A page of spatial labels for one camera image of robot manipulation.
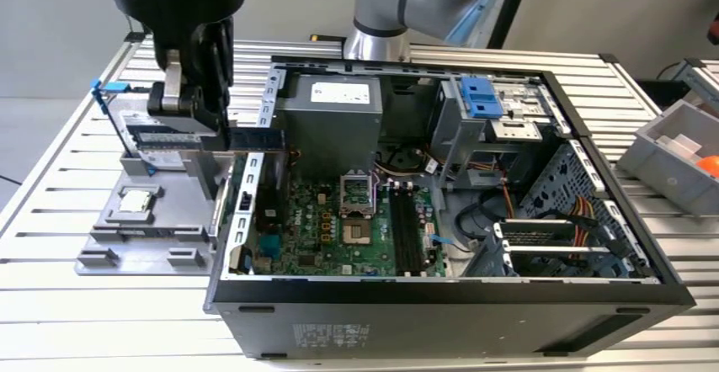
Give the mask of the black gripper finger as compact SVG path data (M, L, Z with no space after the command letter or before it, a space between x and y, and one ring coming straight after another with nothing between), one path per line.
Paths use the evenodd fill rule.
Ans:
M190 38L188 84L194 88L193 116L208 128L224 128L233 83L232 17L197 27Z
M194 88L177 50L165 52L164 80L152 86L146 113L158 122L146 134L146 143L160 149L224 150L228 148L228 120L224 128L208 128L193 116Z

